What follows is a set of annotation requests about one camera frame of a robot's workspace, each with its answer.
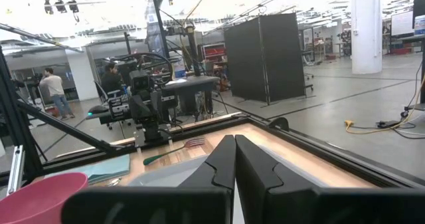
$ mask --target concrete floor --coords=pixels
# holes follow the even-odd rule
[[[421,60],[422,54],[386,56],[382,72],[367,75],[352,74],[349,58],[309,66],[305,72],[315,76],[311,80],[314,91],[307,89],[307,98],[284,100],[271,106],[233,97],[230,91],[223,92],[222,97],[228,104],[229,112],[243,110],[265,119],[284,116],[293,130],[425,179],[423,140],[407,140],[390,131],[368,135],[348,134],[343,124],[344,120],[353,120],[358,126],[373,126],[379,120],[399,119],[403,105],[414,94],[414,75]],[[107,142],[133,136],[134,125],[124,124],[122,132],[120,125],[115,123],[113,130],[109,131],[98,120],[84,120],[88,109],[98,103],[98,100],[74,103],[72,108],[77,117],[66,122]],[[224,110],[224,107],[215,101],[214,109]],[[419,115],[422,112],[413,113],[413,117]],[[186,118],[180,117],[186,120],[185,123],[193,122],[191,117]],[[425,133],[425,116],[413,122],[417,127],[409,132]],[[50,126],[37,127],[32,133],[48,159],[88,147]],[[0,158],[0,171],[9,169],[10,162],[10,155]]]

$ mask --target monitor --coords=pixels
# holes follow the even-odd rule
[[[413,0],[412,28],[414,28],[414,18],[425,15],[425,0]]]
[[[400,13],[391,17],[391,36],[409,37],[414,34],[412,28],[413,11]]]

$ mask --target wooden table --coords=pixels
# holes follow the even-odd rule
[[[221,116],[218,118],[213,118],[211,120],[204,120],[194,124],[187,124],[184,128],[191,126],[196,126],[199,124],[205,124],[214,120],[220,120],[223,118],[228,118],[233,114],[226,116]],[[130,172],[127,175],[122,176],[122,180],[118,185],[127,185],[131,180],[148,171],[154,171],[162,167],[170,166],[172,164],[177,164],[181,161],[190,160],[205,154],[210,154],[218,143],[223,139],[227,134],[242,134],[245,135],[249,140],[255,144],[265,146],[270,150],[276,152],[279,156],[293,163],[295,166],[301,168],[302,170],[310,173],[312,176],[320,179],[324,183],[328,184],[331,187],[375,187],[373,184],[347,172],[344,171],[329,162],[301,149],[295,145],[290,144],[287,141],[280,139],[277,136],[269,134],[266,131],[252,125],[252,124],[243,124],[224,130],[211,132],[205,134],[201,137],[205,139],[205,144],[193,148],[185,148],[168,156],[162,157],[161,159],[151,163],[148,166],[143,165],[143,160],[157,154],[163,154],[170,150],[180,148],[183,146],[183,143],[186,140],[179,142],[174,142],[171,145],[162,146],[159,148],[152,148],[150,150],[138,151],[130,154]],[[112,144],[124,144],[126,142],[133,142],[133,138],[126,140],[120,140],[118,142],[113,142]],[[100,183],[94,184],[95,186],[107,185],[109,181],[103,181]]]

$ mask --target pink bowl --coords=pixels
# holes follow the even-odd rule
[[[64,202],[87,186],[84,173],[66,173],[32,183],[0,201],[0,224],[60,224]]]

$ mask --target desk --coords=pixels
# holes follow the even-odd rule
[[[404,37],[398,39],[398,41],[403,41],[404,43],[412,43],[416,41],[422,41],[422,70],[421,70],[421,81],[424,80],[425,76],[425,35],[414,35],[411,37]],[[420,111],[425,111],[425,90],[420,91],[420,101],[416,106],[413,104],[409,106],[409,109],[416,109]]]
[[[222,120],[230,117],[234,114],[229,114],[226,116],[221,116],[218,118],[213,118],[211,120],[205,120],[197,122],[194,124],[187,124],[183,126],[184,128],[193,128],[194,126],[205,125],[210,122],[216,122],[217,120]],[[261,128],[254,126],[253,124],[242,124],[239,126],[234,126],[224,130],[219,130],[216,132],[211,132],[202,137],[205,139],[205,144],[202,146],[197,146],[190,149],[183,149],[168,156],[162,157],[161,159],[153,162],[148,166],[143,165],[143,160],[145,158],[155,156],[157,154],[163,154],[170,150],[180,148],[183,145],[182,140],[179,142],[174,142],[168,146],[162,146],[158,148],[152,148],[150,150],[138,151],[130,154],[130,173],[122,176],[122,180],[118,185],[127,185],[131,180],[136,178],[142,173],[147,171],[154,171],[159,168],[170,166],[172,164],[179,163],[185,160],[191,160],[193,158],[210,154],[222,138],[227,134],[242,134],[245,135],[249,140],[255,144],[265,146],[270,150],[274,151],[279,156],[293,163],[295,166],[301,168],[302,170],[310,173],[317,179],[322,182],[330,185],[331,187],[357,187],[357,188],[371,188],[375,187],[373,184],[349,173],[345,170],[342,170],[338,167],[335,167],[331,163],[287,142],[273,134],[270,134]],[[129,142],[133,142],[133,138],[126,140],[120,140],[112,144],[122,145]],[[104,186],[108,185],[110,181],[103,181],[100,183],[94,184],[95,186]]]
[[[205,92],[207,99],[207,108],[213,109],[213,100],[211,91],[214,90],[214,82],[219,81],[215,76],[190,76],[186,82],[170,84],[163,88],[163,91],[172,91],[179,96],[180,107],[184,113],[192,114],[196,112],[196,92]]]

